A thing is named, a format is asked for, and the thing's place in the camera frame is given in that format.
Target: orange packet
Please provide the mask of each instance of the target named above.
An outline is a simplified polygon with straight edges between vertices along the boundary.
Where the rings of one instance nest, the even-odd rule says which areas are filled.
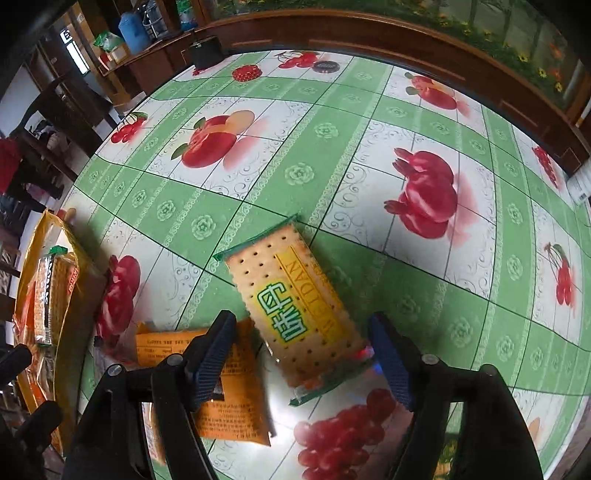
[[[253,327],[251,319],[237,324],[237,340],[226,359],[213,399],[204,403],[193,416],[200,437],[271,445],[261,381],[252,351]],[[135,336],[138,363],[142,367],[158,365],[172,353],[183,353],[193,338],[206,332],[207,329],[139,333]]]

